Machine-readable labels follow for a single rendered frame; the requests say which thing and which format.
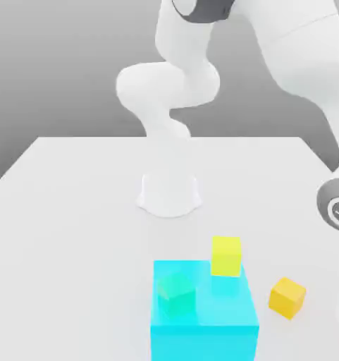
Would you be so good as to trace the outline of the small yellow cube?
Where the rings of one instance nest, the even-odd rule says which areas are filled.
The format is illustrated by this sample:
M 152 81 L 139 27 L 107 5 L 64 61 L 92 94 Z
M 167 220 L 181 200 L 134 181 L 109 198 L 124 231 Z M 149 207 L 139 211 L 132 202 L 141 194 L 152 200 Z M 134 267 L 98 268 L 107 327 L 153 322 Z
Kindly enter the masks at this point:
M 211 275 L 239 277 L 242 266 L 242 246 L 239 237 L 212 238 Z

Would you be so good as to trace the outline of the small orange cube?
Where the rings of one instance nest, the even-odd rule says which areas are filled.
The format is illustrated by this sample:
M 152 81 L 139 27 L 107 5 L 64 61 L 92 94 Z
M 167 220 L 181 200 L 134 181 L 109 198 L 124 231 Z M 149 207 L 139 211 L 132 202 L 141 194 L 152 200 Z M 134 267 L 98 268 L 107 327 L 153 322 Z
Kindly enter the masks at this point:
M 269 308 L 286 319 L 292 319 L 300 311 L 306 292 L 305 287 L 283 277 L 271 289 Z

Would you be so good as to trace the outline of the large cyan box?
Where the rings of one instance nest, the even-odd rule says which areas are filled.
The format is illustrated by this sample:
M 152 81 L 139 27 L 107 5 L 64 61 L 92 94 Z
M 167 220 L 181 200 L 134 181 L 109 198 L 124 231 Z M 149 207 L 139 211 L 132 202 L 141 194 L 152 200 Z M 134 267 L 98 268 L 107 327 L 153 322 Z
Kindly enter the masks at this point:
M 183 272 L 195 285 L 193 313 L 169 318 L 159 307 L 158 280 Z M 212 276 L 206 260 L 154 261 L 151 361 L 254 361 L 259 321 L 244 272 Z

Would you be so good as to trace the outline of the small turquoise cube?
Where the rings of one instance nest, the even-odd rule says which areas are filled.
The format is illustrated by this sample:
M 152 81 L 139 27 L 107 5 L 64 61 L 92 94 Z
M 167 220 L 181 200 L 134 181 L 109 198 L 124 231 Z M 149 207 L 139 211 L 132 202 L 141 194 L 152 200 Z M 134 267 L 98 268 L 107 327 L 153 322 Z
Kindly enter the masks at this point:
M 160 310 L 169 318 L 195 311 L 195 285 L 181 271 L 161 277 L 157 282 L 157 295 Z

